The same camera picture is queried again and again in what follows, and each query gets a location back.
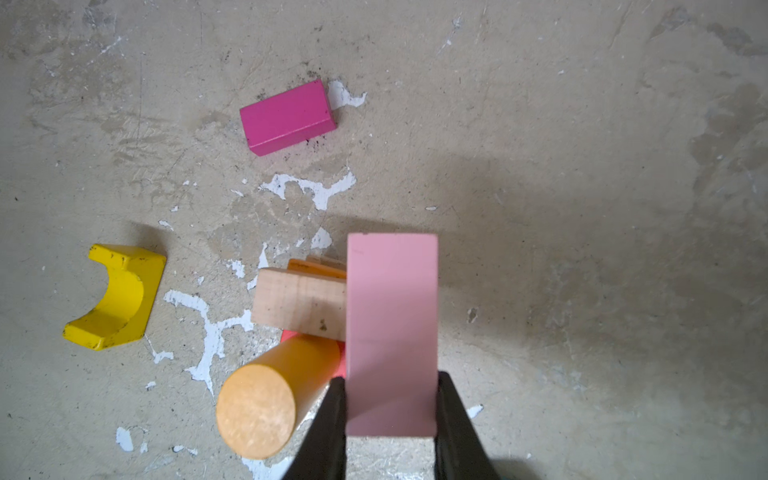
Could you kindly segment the light pink rectangular block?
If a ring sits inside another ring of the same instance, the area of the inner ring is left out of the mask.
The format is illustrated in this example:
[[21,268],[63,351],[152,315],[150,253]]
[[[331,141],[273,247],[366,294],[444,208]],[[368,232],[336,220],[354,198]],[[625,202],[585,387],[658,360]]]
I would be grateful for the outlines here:
[[433,437],[438,386],[438,238],[348,237],[346,433]]

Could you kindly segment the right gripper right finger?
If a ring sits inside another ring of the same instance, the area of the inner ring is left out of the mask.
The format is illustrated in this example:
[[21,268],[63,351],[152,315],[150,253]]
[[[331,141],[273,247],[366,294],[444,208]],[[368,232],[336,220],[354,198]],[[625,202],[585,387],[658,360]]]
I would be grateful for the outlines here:
[[437,480],[500,480],[445,371],[438,373],[436,404],[434,477]]

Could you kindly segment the magenta block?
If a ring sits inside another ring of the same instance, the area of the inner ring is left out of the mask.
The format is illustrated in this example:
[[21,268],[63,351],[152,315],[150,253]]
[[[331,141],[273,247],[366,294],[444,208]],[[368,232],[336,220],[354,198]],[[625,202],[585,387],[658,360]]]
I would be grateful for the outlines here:
[[321,79],[240,109],[249,149],[265,156],[336,129]]

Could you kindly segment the yellow cylinder block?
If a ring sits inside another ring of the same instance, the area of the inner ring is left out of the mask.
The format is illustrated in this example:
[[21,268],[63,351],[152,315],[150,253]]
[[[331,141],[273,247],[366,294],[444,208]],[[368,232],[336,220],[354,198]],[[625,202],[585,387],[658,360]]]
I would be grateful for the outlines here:
[[246,459],[279,453],[340,363],[338,341],[298,334],[240,367],[217,399],[223,441]]

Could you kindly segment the orange block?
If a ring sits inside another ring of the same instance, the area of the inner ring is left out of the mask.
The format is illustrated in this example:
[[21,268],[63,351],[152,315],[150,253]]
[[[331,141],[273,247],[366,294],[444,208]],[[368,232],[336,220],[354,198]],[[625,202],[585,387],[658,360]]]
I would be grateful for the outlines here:
[[347,273],[342,269],[323,265],[321,263],[311,262],[308,260],[290,259],[288,262],[287,270],[302,274],[318,275],[335,279],[345,280],[347,278]]

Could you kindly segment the natural wood arch block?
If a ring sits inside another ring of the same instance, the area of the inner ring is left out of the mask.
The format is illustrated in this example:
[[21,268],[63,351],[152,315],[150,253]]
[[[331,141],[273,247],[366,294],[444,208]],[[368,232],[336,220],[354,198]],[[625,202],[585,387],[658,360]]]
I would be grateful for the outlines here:
[[310,263],[320,264],[323,266],[327,266],[330,268],[335,268],[338,270],[346,270],[346,264],[340,260],[332,259],[325,256],[317,256],[317,255],[309,255],[306,257],[306,260]]

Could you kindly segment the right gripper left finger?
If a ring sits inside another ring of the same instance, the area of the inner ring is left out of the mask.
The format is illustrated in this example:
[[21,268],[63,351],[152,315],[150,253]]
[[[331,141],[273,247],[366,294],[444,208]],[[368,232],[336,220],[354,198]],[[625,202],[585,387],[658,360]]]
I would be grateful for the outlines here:
[[346,478],[347,398],[345,380],[335,377],[283,480]]

